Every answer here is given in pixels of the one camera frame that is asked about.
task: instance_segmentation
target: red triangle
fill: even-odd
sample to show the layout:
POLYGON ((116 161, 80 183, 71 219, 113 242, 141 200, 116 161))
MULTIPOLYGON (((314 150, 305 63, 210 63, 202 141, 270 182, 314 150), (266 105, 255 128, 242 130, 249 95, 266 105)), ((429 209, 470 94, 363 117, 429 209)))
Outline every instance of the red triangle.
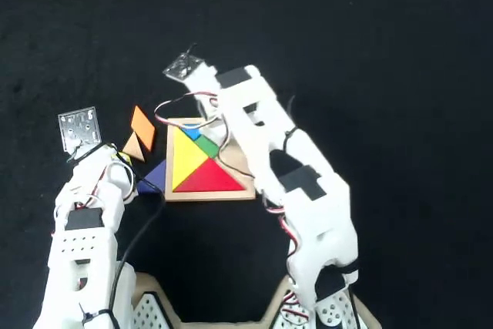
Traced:
POLYGON ((225 192, 229 190, 245 190, 245 188, 213 159, 208 158, 173 192, 225 192))

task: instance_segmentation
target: beige triangle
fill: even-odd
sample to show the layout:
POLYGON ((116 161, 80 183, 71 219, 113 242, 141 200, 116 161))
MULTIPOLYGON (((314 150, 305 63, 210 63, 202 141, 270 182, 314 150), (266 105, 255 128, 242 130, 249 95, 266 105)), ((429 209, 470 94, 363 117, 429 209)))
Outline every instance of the beige triangle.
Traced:
POLYGON ((126 145, 123 147, 122 152, 128 154, 135 159, 138 159, 139 161, 145 162, 144 155, 142 153, 142 150, 140 149, 139 140, 137 139, 137 134, 135 133, 135 131, 130 136, 129 141, 126 142, 126 145))

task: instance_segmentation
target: yellow triangle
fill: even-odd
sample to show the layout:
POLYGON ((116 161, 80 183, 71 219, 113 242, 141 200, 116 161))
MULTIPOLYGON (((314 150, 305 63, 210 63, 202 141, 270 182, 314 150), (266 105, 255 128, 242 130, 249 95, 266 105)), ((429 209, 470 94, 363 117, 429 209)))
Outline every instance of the yellow triangle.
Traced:
POLYGON ((209 157, 180 129, 173 127, 173 184, 175 189, 209 157))
POLYGON ((145 162, 144 155, 140 149, 139 140, 137 139, 137 134, 132 133, 128 142, 123 147, 122 152, 128 154, 129 156, 138 159, 139 161, 145 162))

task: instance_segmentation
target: green triangle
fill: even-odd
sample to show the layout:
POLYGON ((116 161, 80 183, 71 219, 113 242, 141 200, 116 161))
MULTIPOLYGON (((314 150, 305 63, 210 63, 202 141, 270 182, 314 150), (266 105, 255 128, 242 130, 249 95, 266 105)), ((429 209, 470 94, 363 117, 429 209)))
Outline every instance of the green triangle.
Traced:
POLYGON ((195 144, 210 158, 217 156, 219 147, 211 139, 201 135, 195 140, 195 144))

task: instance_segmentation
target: dark blue triangle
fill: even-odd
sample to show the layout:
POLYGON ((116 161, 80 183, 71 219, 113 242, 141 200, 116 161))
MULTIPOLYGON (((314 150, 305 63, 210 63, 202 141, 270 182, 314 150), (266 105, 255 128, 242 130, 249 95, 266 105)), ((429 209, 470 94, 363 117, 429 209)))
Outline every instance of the dark blue triangle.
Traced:
MULTIPOLYGON (((157 165, 154 170, 147 174, 145 177, 147 181, 157 186, 161 193, 164 192, 164 184, 166 179, 166 160, 157 165)), ((144 183, 142 180, 137 183, 137 192, 143 193, 157 193, 153 188, 144 183)))

